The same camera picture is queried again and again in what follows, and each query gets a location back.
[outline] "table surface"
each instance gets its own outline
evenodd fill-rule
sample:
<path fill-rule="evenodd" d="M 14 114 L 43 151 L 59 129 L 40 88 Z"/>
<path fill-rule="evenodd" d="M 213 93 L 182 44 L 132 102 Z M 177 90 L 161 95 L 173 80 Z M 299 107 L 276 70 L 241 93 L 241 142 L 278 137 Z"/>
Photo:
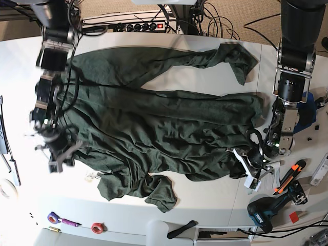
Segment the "table surface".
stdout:
<path fill-rule="evenodd" d="M 99 221 L 105 222 L 109 231 L 138 235 L 146 234 L 146 224 L 153 219 L 177 224 L 176 227 L 190 220 L 198 221 L 200 226 L 253 225 L 246 211 L 247 205 L 263 195 L 270 195 L 272 191 L 248 195 L 248 191 L 243 186 L 244 179 L 234 180 L 226 176 L 214 181 L 191 182 L 184 175 L 163 172 L 172 180 L 178 202 L 173 210 L 162 213 L 154 205 L 146 204 L 145 198 L 124 196 L 107 202 L 99 194 L 97 181 L 85 181 L 85 175 L 90 168 L 82 163 L 77 163 L 74 168 L 64 167 L 64 172 L 61 174 L 49 174 L 48 161 L 41 152 L 34 150 L 35 145 L 41 142 L 41 138 L 27 136 L 32 132 L 32 127 L 29 125 L 29 112 L 35 104 L 34 87 L 42 73 L 35 67 L 41 42 L 40 37 L 33 37 L 0 43 L 0 94 L 4 97 L 7 136 L 22 180 L 22 186 L 18 188 L 19 202 L 35 211 L 42 226 L 51 225 L 46 218 L 51 211 L 63 218 L 80 222 L 85 227 L 90 228 L 92 223 Z M 175 34 L 108 33 L 98 38 L 83 37 L 76 55 L 92 50 L 124 46 L 205 51 L 217 49 L 220 43 L 224 42 L 232 41 Z M 266 45 L 240 43 L 259 61 L 248 75 L 245 86 L 238 84 L 230 65 L 222 63 L 207 69 L 173 67 L 146 83 L 143 88 L 187 90 L 219 96 L 242 92 L 257 93 L 264 99 L 265 104 L 262 124 L 259 126 L 259 130 L 262 130 L 270 123 L 272 116 L 270 108 L 275 99 L 272 95 L 272 86 L 276 51 Z M 325 88 L 328 86 L 327 66 L 328 58 L 317 56 L 310 86 L 310 91 L 315 98 L 325 94 Z M 309 182 L 309 177 L 328 152 L 327 123 L 326 109 L 320 109 L 317 112 L 317 122 L 295 135 L 294 152 L 281 162 L 282 175 L 296 161 L 306 158 L 307 166 L 298 179 L 301 183 Z M 320 125 L 319 131 L 314 130 L 315 125 Z M 307 141 L 308 137 L 312 138 L 311 142 Z M 5 174 L 6 171 L 5 165 L 0 165 L 2 176 L 11 179 Z M 304 211 L 295 227 L 321 220 L 327 213 L 327 183 L 328 179 L 325 178 L 319 187 L 311 188 L 307 204 L 287 206 L 274 220 L 274 225 L 280 229 L 290 228 L 292 224 L 288 220 L 288 215 L 293 211 Z M 72 228 L 66 225 L 61 225 L 61 229 L 78 235 L 78 232 L 71 232 Z M 300 243 L 317 230 L 307 229 L 301 236 L 291 236 L 281 240 L 285 243 L 290 240 L 293 240 L 293 243 Z M 188 230 L 182 236 L 192 238 L 193 230 Z M 275 245 L 274 240 L 268 238 L 255 238 L 253 242 Z"/>

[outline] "floor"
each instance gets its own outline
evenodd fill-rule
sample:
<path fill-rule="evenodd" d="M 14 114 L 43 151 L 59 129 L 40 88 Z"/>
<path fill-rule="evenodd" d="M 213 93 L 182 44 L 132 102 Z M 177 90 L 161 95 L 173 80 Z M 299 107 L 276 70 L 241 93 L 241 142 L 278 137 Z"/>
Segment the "floor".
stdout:
<path fill-rule="evenodd" d="M 209 0 L 218 10 L 220 16 L 228 18 L 234 25 L 234 29 L 239 34 L 241 40 L 267 44 L 261 36 L 242 26 L 245 23 L 255 19 L 269 16 L 280 12 L 280 3 L 278 0 Z M 106 13 L 142 11 L 158 9 L 156 5 L 135 5 L 131 0 L 81 0 L 81 11 L 83 17 L 97 16 Z M 274 44 L 278 44 L 281 37 L 280 18 L 274 17 L 263 20 L 252 25 L 253 28 L 267 36 Z M 37 36 L 39 28 L 36 23 L 29 23 L 27 20 L 17 20 L 13 22 L 0 23 L 0 40 L 8 40 L 13 38 Z M 317 42 L 317 50 L 322 50 L 321 40 L 328 35 L 328 11 L 324 17 L 321 32 Z"/>

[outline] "green fabric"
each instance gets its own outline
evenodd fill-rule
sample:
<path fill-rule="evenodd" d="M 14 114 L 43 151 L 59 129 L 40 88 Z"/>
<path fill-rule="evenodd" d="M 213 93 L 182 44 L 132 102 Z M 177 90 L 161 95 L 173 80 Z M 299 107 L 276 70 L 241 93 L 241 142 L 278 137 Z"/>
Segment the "green fabric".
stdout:
<path fill-rule="evenodd" d="M 147 203 L 166 212 L 177 200 L 171 181 L 148 173 L 173 171 L 192 181 L 229 174 L 238 162 L 226 147 L 249 146 L 244 133 L 261 115 L 261 98 L 140 88 L 172 66 L 207 68 L 220 62 L 230 63 L 240 84 L 257 63 L 238 44 L 205 52 L 112 48 L 74 58 L 83 82 L 66 119 L 89 144 L 75 153 L 75 159 L 107 173 L 98 185 L 103 197 L 148 196 Z M 70 86 L 65 107 L 74 90 Z"/>

